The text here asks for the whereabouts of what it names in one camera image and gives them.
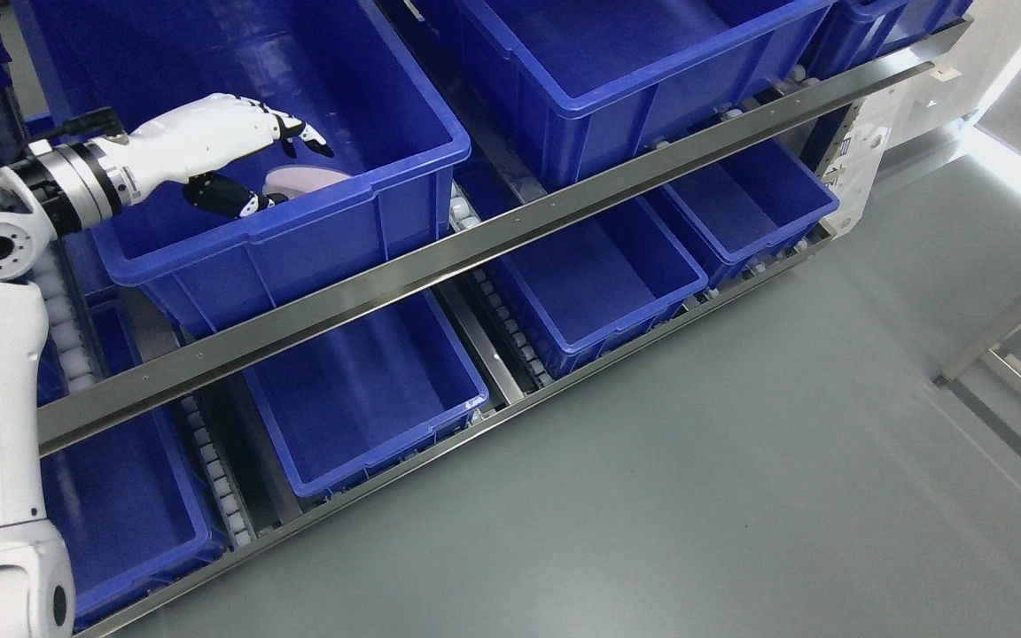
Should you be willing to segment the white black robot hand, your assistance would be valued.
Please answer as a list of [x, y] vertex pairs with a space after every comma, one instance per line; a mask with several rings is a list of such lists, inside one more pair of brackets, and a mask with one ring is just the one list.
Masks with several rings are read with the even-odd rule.
[[124, 178], [117, 190], [125, 206], [139, 205], [160, 185], [174, 183], [199, 210], [239, 219], [286, 198], [268, 198], [220, 170], [275, 144], [295, 158], [295, 141], [325, 158], [335, 154], [307, 121], [255, 98], [214, 93], [139, 125], [125, 143], [96, 143]]

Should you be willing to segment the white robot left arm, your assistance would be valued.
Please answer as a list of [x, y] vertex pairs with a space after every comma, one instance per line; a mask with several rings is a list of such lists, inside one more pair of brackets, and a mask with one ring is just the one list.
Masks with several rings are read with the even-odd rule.
[[46, 513], [37, 431], [49, 320], [26, 275], [58, 238], [133, 205], [138, 189], [110, 153], [128, 142], [118, 114], [98, 109], [33, 138], [0, 169], [0, 637], [72, 635], [72, 565]]

